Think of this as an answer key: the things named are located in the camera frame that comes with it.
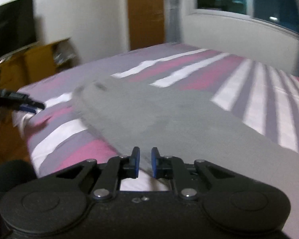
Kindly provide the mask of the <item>brown wooden door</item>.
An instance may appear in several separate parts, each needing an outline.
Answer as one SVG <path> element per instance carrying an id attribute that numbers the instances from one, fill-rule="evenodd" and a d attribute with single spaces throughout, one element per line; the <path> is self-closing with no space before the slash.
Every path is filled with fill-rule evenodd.
<path id="1" fill-rule="evenodd" d="M 164 0 L 127 0 L 130 49 L 164 43 Z"/>

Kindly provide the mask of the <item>wooden tv cabinet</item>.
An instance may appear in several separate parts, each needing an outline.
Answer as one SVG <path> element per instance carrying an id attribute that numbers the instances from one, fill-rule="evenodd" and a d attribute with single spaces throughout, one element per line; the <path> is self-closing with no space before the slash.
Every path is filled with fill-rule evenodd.
<path id="1" fill-rule="evenodd" d="M 75 57 L 69 38 L 16 52 L 0 63 L 0 89 L 17 91 L 48 78 L 72 67 Z M 29 153 L 13 124 L 12 111 L 8 111 L 0 124 L 0 165 L 17 159 L 28 161 Z"/>

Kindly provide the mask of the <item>pink striped bed sheet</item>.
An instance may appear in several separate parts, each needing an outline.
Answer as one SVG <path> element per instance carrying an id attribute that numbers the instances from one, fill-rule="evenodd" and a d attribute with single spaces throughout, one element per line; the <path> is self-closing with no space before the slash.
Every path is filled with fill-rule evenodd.
<path id="1" fill-rule="evenodd" d="M 39 177 L 86 158 L 106 162 L 119 154 L 89 131 L 71 101 L 81 84 L 109 77 L 157 88 L 207 92 L 214 105 L 299 154 L 299 78 L 229 53 L 163 44 L 77 66 L 22 88 L 46 105 L 36 114 L 13 114 Z M 122 187 L 161 189 L 162 184 L 150 178 L 150 169 L 141 169 L 140 179 L 125 181 Z"/>

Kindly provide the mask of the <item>black television screen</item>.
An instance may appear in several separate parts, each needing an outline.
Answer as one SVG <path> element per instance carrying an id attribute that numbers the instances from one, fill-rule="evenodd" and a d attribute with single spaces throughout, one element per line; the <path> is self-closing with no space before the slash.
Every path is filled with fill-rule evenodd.
<path id="1" fill-rule="evenodd" d="M 0 58 L 37 42 L 34 0 L 0 6 Z"/>

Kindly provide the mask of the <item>grey sweat pants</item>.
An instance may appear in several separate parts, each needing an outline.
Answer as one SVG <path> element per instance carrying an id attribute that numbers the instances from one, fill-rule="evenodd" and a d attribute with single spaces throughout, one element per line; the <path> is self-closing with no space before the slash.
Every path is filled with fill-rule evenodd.
<path id="1" fill-rule="evenodd" d="M 299 238 L 299 154 L 214 105 L 209 93 L 109 77 L 81 84 L 71 101 L 89 131 L 117 153 L 139 147 L 144 171 L 157 147 L 162 155 L 186 163 L 204 159 L 279 188 L 291 201 L 284 231 Z"/>

